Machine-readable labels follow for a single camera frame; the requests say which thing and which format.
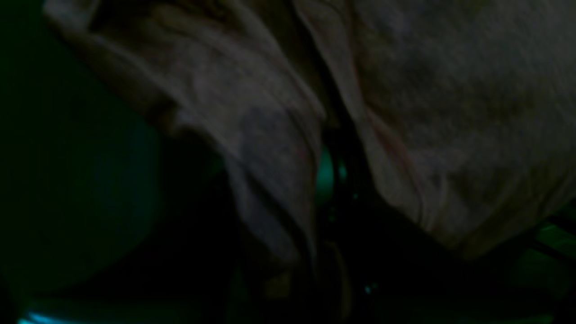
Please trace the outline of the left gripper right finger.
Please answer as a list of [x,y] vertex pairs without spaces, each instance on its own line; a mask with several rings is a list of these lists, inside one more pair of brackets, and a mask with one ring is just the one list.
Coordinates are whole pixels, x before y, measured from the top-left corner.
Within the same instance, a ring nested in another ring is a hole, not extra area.
[[334,243],[350,324],[548,324],[557,305],[539,289],[504,279],[494,264],[455,259],[387,205],[369,180],[354,141],[323,134],[319,187],[332,195],[317,210],[319,239]]

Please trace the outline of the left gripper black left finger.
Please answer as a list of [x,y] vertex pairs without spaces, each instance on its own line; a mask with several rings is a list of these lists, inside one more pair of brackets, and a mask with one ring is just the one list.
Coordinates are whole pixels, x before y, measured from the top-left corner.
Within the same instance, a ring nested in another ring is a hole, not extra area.
[[160,218],[127,256],[36,297],[21,324],[263,324],[239,269],[222,160],[199,138],[160,142]]

